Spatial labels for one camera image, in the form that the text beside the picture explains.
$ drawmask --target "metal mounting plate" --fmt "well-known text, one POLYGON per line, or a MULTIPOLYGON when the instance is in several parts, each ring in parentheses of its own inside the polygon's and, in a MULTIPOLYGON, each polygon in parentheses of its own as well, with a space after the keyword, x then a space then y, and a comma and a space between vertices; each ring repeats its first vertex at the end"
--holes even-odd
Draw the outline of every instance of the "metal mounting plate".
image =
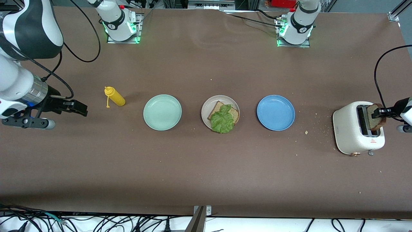
MULTIPOLYGON (((193 214, 196 213, 196 210, 199 208, 199 206, 194 206, 193 208, 193 214)), ((206 216, 212 215, 212 206, 206 206, 206 216)))
POLYGON ((399 21, 399 17, 392 18, 391 12, 388 12, 388 19, 389 19, 389 21, 391 21, 391 22, 399 21))

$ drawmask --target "yellow squeeze bottle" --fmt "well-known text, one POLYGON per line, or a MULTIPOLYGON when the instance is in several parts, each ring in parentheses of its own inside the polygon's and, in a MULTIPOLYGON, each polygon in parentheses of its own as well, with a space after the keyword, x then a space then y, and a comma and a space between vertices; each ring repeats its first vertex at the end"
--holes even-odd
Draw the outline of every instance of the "yellow squeeze bottle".
POLYGON ((126 103, 126 100, 113 87, 104 87, 104 94, 107 96, 107 108, 110 108, 109 98, 120 107, 126 103))

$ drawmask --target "blue plate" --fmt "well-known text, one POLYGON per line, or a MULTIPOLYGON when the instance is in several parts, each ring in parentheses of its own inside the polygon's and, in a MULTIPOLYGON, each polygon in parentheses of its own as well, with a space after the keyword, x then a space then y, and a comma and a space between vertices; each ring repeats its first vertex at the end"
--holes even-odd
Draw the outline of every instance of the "blue plate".
POLYGON ((257 105, 257 118, 269 130, 286 130, 295 120, 295 109, 286 98, 269 95, 257 105))

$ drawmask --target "sandwich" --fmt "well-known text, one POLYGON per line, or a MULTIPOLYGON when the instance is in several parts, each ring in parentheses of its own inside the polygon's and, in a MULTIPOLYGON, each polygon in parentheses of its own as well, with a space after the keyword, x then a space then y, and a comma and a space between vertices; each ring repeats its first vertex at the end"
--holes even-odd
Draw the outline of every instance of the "sandwich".
POLYGON ((233 129, 239 121, 239 116, 239 111, 232 105, 225 105, 218 101, 208 119, 212 123, 213 131, 224 134, 233 129))

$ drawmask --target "toast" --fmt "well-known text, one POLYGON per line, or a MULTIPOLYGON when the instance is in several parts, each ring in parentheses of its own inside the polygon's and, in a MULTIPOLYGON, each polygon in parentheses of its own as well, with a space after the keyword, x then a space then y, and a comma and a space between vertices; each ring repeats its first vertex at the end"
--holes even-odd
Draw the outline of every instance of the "toast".
MULTIPOLYGON (((212 117, 212 115, 213 115, 214 113, 216 113, 217 111, 220 110, 220 107, 221 107, 222 105, 224 105, 224 104, 223 104, 222 102, 220 102, 220 101, 218 101, 218 102, 216 103, 215 108, 213 109, 212 113, 210 113, 210 115, 209 115, 209 117, 208 117, 209 120, 210 120, 210 118, 212 117)), ((229 110, 229 114, 232 115, 232 117, 233 117, 233 122, 234 122, 234 124, 236 125, 236 123, 239 121, 239 111, 237 111, 235 108, 232 107, 232 108, 229 110)))
POLYGON ((376 103, 366 108, 366 112, 368 114, 368 123, 369 123, 369 127, 371 131, 377 131, 379 128, 381 128, 386 123, 386 118, 372 118, 373 112, 377 108, 382 108, 382 107, 383 107, 382 104, 376 103))

